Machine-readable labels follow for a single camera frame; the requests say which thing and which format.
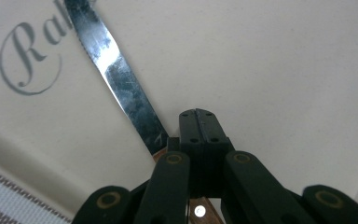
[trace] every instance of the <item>fabric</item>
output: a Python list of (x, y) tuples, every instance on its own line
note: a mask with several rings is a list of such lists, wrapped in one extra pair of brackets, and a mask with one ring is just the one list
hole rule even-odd
[(0, 175), (0, 223), (69, 223), (70, 220)]

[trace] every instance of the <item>metal blade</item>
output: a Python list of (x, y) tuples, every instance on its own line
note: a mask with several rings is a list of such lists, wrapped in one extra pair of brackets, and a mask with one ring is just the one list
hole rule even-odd
[(80, 42), (100, 71), (121, 109), (153, 155), (166, 147), (168, 135), (130, 66), (103, 21), (86, 0), (65, 0)]

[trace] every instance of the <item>white dot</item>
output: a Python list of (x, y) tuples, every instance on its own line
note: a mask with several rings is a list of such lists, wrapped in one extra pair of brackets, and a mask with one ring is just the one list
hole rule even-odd
[(196, 217), (203, 217), (205, 216), (206, 210), (205, 207), (202, 205), (199, 205), (194, 209), (194, 214), (196, 214)]

